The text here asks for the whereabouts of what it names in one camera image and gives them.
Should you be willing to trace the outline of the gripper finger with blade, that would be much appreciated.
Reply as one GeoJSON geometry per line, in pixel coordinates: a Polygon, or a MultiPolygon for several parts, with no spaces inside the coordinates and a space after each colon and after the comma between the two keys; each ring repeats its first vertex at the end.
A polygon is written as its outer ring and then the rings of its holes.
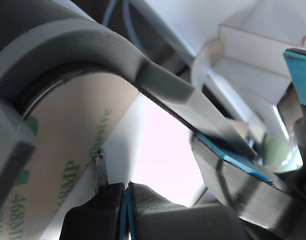
{"type": "Polygon", "coordinates": [[[103,149],[93,157],[95,196],[69,210],[61,228],[61,240],[116,240],[119,237],[124,183],[108,183],[103,149]]]}

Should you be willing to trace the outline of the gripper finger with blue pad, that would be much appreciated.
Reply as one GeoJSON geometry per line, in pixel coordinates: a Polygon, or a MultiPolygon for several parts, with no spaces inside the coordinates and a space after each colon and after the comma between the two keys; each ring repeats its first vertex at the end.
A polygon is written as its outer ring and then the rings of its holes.
{"type": "Polygon", "coordinates": [[[136,221],[146,212],[186,208],[183,205],[169,201],[144,184],[130,182],[126,189],[126,228],[131,240],[136,239],[136,221]]]}

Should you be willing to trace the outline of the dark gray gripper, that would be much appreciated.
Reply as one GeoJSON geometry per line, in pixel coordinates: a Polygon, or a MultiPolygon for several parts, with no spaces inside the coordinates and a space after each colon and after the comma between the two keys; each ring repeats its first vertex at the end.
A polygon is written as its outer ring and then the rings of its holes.
{"type": "Polygon", "coordinates": [[[288,188],[273,172],[224,152],[200,133],[192,151],[207,188],[239,218],[264,229],[285,229],[284,240],[306,240],[306,106],[294,123],[303,166],[289,173],[288,188]]]}

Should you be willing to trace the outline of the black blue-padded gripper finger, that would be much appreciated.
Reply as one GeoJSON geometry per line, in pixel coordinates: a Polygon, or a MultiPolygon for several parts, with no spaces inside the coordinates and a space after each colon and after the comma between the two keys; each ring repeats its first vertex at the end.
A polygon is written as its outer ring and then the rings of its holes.
{"type": "Polygon", "coordinates": [[[283,53],[296,89],[303,117],[294,125],[298,140],[306,139],[306,49],[289,48],[283,53]]]}

